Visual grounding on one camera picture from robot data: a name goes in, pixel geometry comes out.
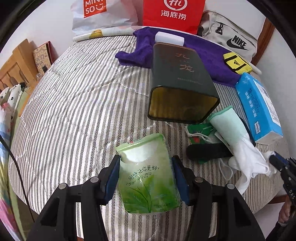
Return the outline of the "right hand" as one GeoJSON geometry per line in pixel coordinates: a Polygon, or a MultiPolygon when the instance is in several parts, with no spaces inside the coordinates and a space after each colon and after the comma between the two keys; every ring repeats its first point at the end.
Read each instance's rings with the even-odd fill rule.
{"type": "Polygon", "coordinates": [[[278,222],[280,222],[280,223],[288,222],[288,220],[290,218],[291,206],[292,206],[292,202],[291,202],[290,198],[287,196],[285,199],[285,202],[279,212],[278,222]]]}

